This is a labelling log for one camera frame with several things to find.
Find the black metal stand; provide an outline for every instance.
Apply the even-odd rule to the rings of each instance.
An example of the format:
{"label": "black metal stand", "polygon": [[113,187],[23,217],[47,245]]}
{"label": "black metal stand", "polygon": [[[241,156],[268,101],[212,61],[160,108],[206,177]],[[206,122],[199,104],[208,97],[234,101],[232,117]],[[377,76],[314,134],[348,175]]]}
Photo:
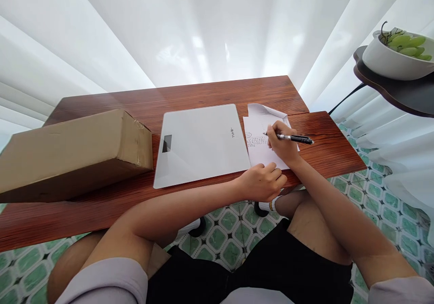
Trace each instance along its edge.
{"label": "black metal stand", "polygon": [[361,83],[360,85],[358,85],[357,86],[357,88],[356,89],[354,89],[352,92],[350,92],[344,99],[342,99],[340,102],[339,102],[339,104],[337,104],[330,112],[329,112],[329,115],[331,115],[332,113],[333,113],[333,111],[339,106],[339,105],[341,105],[343,102],[344,102],[344,100],[346,100],[348,97],[350,97],[352,94],[354,94],[356,91],[358,91],[358,90],[360,90],[360,89],[362,89],[363,87],[365,87],[366,86],[366,84],[365,83]]}

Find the black shorts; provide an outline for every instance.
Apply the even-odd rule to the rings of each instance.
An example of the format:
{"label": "black shorts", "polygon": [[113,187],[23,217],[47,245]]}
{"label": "black shorts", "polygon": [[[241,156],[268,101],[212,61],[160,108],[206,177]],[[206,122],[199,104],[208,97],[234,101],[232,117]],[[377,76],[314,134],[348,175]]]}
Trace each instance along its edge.
{"label": "black shorts", "polygon": [[283,219],[235,272],[193,259],[178,247],[149,280],[147,304],[220,303],[240,287],[279,290],[296,304],[345,303],[353,297],[351,268],[316,254],[287,232]]}

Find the grape stem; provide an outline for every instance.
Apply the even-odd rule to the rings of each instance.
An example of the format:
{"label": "grape stem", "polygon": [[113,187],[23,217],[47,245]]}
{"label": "grape stem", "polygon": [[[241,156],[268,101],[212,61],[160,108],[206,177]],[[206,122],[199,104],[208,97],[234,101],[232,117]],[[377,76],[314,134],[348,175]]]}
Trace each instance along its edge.
{"label": "grape stem", "polygon": [[380,31],[381,31],[381,36],[384,37],[384,42],[383,42],[383,44],[384,44],[384,45],[387,45],[388,36],[385,36],[384,33],[383,33],[383,27],[384,27],[385,24],[387,24],[387,20],[386,20],[385,22],[383,22],[383,24],[381,25],[381,29],[380,29]]}

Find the white bowl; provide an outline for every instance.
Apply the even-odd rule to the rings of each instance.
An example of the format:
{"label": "white bowl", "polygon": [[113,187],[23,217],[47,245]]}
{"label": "white bowl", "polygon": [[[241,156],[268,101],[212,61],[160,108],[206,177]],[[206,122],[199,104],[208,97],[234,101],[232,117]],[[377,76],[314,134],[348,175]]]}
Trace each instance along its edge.
{"label": "white bowl", "polygon": [[[388,48],[378,39],[380,31],[373,33],[374,40],[362,55],[363,63],[375,73],[395,80],[415,80],[434,72],[434,61],[424,61]],[[434,40],[425,37],[424,54],[434,58]]]}

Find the cardboard box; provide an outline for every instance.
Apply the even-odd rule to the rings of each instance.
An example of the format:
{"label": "cardboard box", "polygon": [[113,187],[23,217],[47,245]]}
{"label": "cardboard box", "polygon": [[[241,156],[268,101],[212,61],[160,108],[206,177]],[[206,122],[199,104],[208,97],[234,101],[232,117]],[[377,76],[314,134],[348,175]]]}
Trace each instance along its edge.
{"label": "cardboard box", "polygon": [[115,109],[14,134],[0,155],[0,203],[66,200],[152,169],[152,133]]}

